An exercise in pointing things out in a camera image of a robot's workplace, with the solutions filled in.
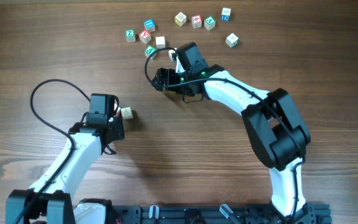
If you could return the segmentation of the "letter A wooden block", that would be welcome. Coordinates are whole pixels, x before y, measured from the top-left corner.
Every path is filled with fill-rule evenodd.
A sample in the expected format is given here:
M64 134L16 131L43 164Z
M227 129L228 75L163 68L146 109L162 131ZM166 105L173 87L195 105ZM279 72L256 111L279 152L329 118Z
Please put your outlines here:
M121 108L121 116L123 119L132 119L133 114L130 107Z

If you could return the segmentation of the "white block blue side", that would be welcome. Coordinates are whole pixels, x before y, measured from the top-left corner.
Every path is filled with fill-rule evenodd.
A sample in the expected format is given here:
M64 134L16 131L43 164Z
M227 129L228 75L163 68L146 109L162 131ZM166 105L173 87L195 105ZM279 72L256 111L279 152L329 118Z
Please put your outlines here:
M175 63L177 61L177 54L176 54L176 48L171 49L168 51L168 56L170 60Z

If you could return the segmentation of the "animal picture red block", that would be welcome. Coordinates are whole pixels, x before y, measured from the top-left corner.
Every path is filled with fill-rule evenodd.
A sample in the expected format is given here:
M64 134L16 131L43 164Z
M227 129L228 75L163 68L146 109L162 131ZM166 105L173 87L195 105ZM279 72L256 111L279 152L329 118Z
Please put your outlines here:
M121 109L118 109L115 116L115 118L120 118L121 117Z

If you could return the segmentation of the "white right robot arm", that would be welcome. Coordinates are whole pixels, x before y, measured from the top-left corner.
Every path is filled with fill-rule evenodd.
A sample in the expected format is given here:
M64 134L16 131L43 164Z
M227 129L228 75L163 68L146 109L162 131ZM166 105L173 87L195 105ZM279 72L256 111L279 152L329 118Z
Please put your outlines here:
M201 95L241 115L255 155L269 169L271 205L276 216L286 223L304 217L301 167L311 136L287 91L253 88L219 65L197 72L190 68L160 68L149 82L158 91Z

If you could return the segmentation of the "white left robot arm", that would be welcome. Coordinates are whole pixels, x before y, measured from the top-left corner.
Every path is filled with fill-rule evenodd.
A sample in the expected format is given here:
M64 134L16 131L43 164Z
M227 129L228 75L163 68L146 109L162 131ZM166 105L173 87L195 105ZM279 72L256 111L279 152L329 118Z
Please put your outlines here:
M47 223L78 223L72 198L92 164L108 144L124 139L121 118L107 123L76 123L61 153L27 190L13 190L6 201L6 223L29 223L41 214Z

